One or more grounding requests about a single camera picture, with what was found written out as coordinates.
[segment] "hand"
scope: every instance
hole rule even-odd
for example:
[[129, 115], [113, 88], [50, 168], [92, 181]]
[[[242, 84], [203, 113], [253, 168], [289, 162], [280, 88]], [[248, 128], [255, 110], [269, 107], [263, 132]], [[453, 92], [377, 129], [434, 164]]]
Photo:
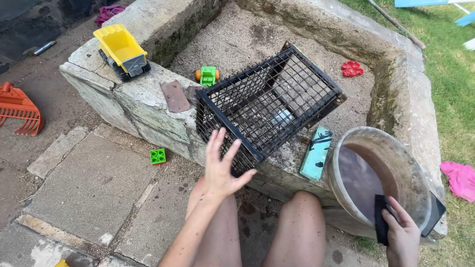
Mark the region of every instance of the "hand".
[[257, 172], [256, 169], [251, 169], [239, 178], [231, 175], [231, 164], [241, 146], [241, 140], [236, 139], [221, 160], [220, 149], [225, 135], [225, 128], [221, 128], [219, 133], [214, 130], [206, 146], [205, 194], [220, 201], [243, 187]]
[[389, 225], [389, 246], [386, 248], [389, 267], [417, 267], [419, 227], [393, 197], [389, 197], [389, 203], [400, 222], [399, 224], [387, 210], [382, 211], [383, 218]]

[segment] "purple cloth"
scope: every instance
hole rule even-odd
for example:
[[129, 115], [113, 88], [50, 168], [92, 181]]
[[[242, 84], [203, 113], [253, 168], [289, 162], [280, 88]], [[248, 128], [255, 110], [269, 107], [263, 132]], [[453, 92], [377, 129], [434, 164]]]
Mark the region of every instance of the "purple cloth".
[[121, 5], [112, 5], [108, 7], [101, 7], [99, 9], [99, 16], [94, 20], [94, 23], [99, 27], [102, 28], [102, 24], [112, 18], [114, 15], [119, 14], [120, 12], [124, 11], [127, 6]]
[[455, 162], [442, 162], [440, 170], [447, 175], [448, 187], [454, 196], [475, 201], [475, 171], [469, 165]]

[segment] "black metal cage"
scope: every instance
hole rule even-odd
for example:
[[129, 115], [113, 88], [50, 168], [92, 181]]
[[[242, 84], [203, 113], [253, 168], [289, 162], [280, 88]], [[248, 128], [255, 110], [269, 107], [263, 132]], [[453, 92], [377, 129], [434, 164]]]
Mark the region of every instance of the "black metal cage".
[[232, 165], [238, 177], [255, 168], [303, 127], [312, 127], [346, 100], [342, 90], [297, 47], [198, 92], [196, 130], [207, 142], [225, 127], [221, 148], [242, 145]]

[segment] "wooden stick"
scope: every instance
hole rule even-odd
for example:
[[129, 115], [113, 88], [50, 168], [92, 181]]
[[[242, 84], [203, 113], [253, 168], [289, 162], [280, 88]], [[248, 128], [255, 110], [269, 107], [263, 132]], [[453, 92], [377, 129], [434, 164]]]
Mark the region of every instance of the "wooden stick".
[[419, 39], [417, 39], [412, 33], [410, 33], [406, 28], [404, 28], [397, 20], [393, 19], [390, 15], [388, 15], [382, 8], [380, 8], [373, 0], [368, 0], [368, 2], [376, 8], [381, 15], [383, 15], [387, 20], [389, 20], [396, 28], [406, 32], [409, 35], [409, 39], [420, 49], [426, 49], [424, 43], [422, 43]]

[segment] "black sanding sponge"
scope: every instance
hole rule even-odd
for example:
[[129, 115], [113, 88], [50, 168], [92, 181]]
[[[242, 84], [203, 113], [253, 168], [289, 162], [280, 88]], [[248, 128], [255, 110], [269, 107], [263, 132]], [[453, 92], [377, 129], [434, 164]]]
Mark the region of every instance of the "black sanding sponge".
[[384, 220], [382, 211], [386, 209], [389, 213], [394, 216], [391, 211], [391, 206], [388, 202], [388, 198], [383, 195], [375, 195], [374, 196], [374, 224], [376, 228], [376, 237], [378, 239], [378, 243], [381, 243], [385, 246], [388, 246], [388, 231], [389, 225]]

